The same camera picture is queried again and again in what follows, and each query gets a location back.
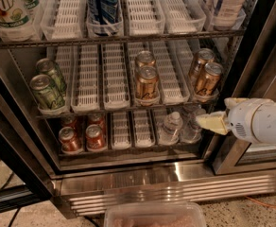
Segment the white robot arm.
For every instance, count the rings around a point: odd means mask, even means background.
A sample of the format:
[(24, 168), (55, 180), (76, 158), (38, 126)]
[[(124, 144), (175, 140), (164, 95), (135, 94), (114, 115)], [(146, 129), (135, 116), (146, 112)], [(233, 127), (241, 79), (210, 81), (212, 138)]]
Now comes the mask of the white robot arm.
[(226, 135), (229, 131), (240, 140), (276, 146), (276, 102), (267, 98), (227, 97), (228, 111), (198, 115), (198, 125)]

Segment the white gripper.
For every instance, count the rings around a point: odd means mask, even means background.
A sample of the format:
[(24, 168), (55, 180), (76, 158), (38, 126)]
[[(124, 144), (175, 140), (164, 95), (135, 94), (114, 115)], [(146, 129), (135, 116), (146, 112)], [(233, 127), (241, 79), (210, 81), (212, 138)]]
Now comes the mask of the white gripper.
[(229, 132), (247, 142), (257, 142), (252, 129), (252, 121), (257, 109), (265, 101), (262, 98), (227, 97), (224, 104), (229, 110), (228, 119), (225, 112), (205, 113), (198, 115), (196, 121), (205, 130), (226, 135)]

